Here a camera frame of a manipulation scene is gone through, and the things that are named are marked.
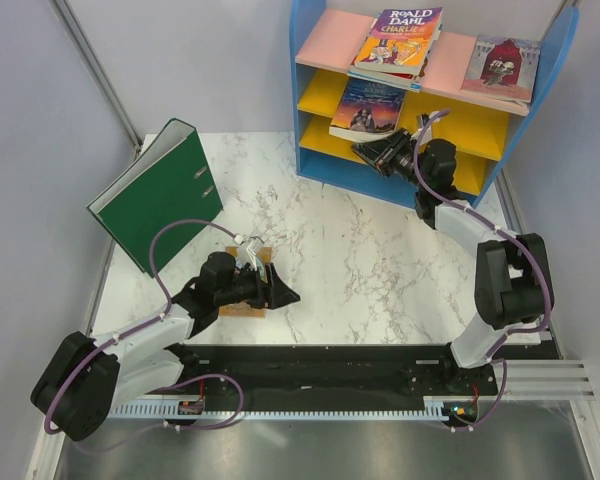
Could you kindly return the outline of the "Jane Eyre book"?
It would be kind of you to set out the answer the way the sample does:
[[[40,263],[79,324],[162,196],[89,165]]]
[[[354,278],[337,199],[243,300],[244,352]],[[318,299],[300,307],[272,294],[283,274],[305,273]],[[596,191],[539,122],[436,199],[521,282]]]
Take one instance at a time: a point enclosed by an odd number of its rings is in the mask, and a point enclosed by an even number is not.
[[[385,138],[395,130],[406,91],[350,78],[329,125],[329,134],[352,142]]]

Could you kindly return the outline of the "dogs bark book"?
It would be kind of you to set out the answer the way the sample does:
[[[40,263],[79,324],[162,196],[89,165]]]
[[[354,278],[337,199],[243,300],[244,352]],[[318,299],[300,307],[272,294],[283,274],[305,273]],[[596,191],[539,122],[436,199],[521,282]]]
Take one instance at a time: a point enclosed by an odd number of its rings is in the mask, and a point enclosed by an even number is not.
[[[352,78],[381,83],[412,92],[419,92],[421,90],[420,78],[410,74],[377,72],[350,67],[347,75]]]

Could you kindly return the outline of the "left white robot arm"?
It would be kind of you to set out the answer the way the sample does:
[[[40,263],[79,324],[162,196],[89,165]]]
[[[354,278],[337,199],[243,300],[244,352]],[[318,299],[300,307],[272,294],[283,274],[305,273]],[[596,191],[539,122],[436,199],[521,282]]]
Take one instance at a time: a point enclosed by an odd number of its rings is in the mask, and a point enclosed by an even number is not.
[[[178,393],[195,389],[198,367],[172,348],[208,328],[222,307],[244,303],[276,310],[300,299],[273,264],[239,266],[230,253],[213,252],[162,310],[96,338],[66,336],[34,386],[31,403],[43,413],[47,434],[82,441],[123,403],[167,387]]]

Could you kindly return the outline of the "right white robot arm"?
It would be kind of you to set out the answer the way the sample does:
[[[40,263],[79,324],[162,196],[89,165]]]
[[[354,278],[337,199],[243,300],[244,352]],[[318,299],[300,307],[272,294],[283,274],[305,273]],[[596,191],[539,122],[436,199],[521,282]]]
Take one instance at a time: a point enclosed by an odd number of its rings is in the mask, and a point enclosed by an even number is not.
[[[386,138],[356,143],[352,151],[383,176],[399,175],[416,186],[418,217],[457,242],[476,261],[476,315],[450,344],[449,362],[438,368],[447,392],[463,392],[481,367],[513,333],[529,333],[530,324],[554,304],[544,240],[497,227],[463,200],[453,185],[456,147],[431,140],[416,152],[417,138],[400,129]]]

